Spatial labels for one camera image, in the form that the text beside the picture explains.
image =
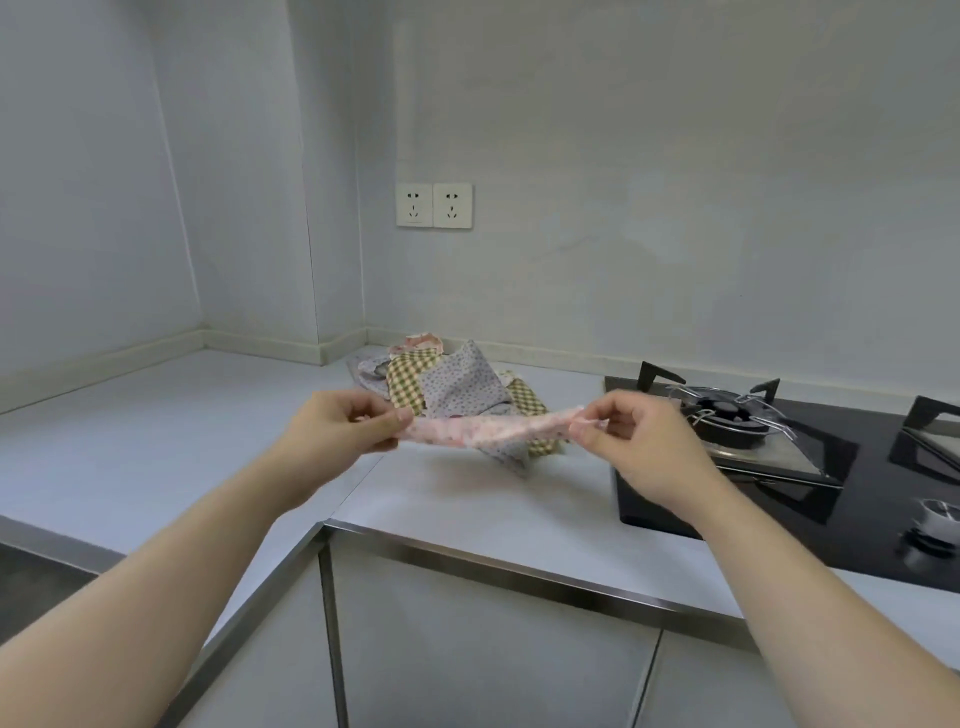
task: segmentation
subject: countertop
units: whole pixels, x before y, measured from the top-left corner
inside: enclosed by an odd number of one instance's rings
[[[347,366],[188,354],[0,416],[0,516],[128,554],[270,445]],[[220,617],[240,608],[381,455],[279,519]]]
[[[602,391],[600,376],[505,366],[551,409]],[[0,515],[129,553],[265,448],[311,391],[350,385],[343,362],[197,352],[0,416]],[[741,616],[706,544],[620,523],[610,468],[576,446],[523,480],[478,452],[404,443],[280,519],[217,629],[329,518]],[[960,668],[960,595],[838,573]]]

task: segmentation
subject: pile of fabric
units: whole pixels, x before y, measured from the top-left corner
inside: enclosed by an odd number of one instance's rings
[[[383,354],[350,366],[357,384],[418,417],[407,439],[454,447],[478,447],[514,473],[527,473],[530,458],[560,449],[557,439],[529,439],[531,432],[559,436],[571,412],[547,416],[530,386],[510,371],[497,372],[472,341],[453,354],[433,334],[407,337]],[[467,421],[450,418],[535,418]]]

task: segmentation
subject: checkered fabric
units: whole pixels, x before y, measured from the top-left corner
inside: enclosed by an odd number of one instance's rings
[[[513,372],[506,374],[512,376],[514,380],[507,385],[507,391],[514,399],[514,405],[523,415],[533,417],[535,415],[545,415],[547,413],[546,405],[540,401],[540,398],[534,394],[527,384]],[[560,451],[560,442],[558,440],[531,440],[527,444],[527,451],[530,457],[541,457]]]
[[[426,409],[417,375],[440,362],[436,349],[417,349],[394,357],[387,367],[387,386],[394,407],[411,407],[415,415]]]

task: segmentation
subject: black glass stove top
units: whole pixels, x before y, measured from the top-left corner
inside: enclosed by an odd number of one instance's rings
[[[636,382],[607,377],[606,387],[636,389]],[[791,420],[858,445],[843,485],[727,472],[737,487],[828,566],[960,594],[960,557],[911,532],[922,516],[919,499],[960,503],[960,468],[919,445],[903,430],[902,415],[791,400],[776,405]],[[615,481],[624,523],[700,538],[619,473]]]

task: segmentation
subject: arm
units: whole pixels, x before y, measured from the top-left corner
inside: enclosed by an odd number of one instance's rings
[[[0,649],[4,723],[155,725],[274,520],[411,419],[366,392],[315,394],[247,468]]]
[[[612,392],[575,439],[704,537],[805,728],[951,725],[960,678],[860,598],[714,467],[670,402]]]

